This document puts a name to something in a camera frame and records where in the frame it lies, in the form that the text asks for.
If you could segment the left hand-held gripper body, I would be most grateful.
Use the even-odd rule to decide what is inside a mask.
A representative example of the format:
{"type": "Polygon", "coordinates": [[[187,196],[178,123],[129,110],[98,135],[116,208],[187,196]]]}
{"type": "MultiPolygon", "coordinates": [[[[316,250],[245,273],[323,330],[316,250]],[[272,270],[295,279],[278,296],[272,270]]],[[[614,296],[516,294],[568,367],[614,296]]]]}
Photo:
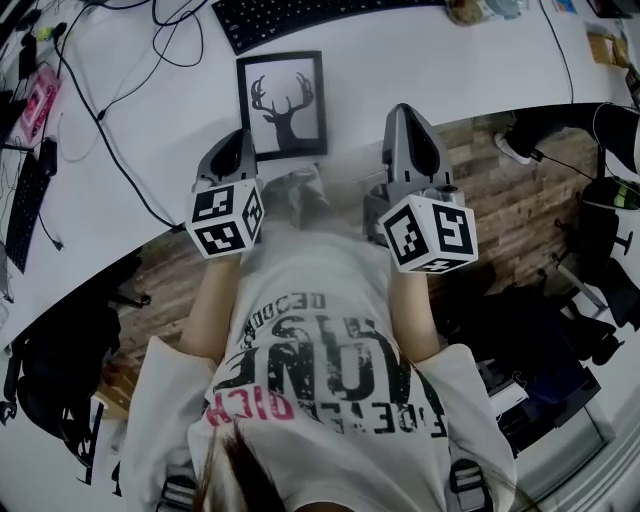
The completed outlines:
{"type": "Polygon", "coordinates": [[[206,259],[251,250],[264,219],[251,132],[236,130],[201,159],[185,227],[206,259]]]}

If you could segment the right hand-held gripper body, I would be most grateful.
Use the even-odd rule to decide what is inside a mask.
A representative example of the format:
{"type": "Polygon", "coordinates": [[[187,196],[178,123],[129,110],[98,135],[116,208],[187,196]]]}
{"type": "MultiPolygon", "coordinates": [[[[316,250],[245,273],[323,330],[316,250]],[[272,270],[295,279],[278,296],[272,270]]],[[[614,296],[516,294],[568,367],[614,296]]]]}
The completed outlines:
{"type": "Polygon", "coordinates": [[[400,103],[386,117],[385,181],[363,201],[365,238],[390,250],[401,273],[444,274],[478,260],[475,214],[453,184],[434,127],[400,103]]]}

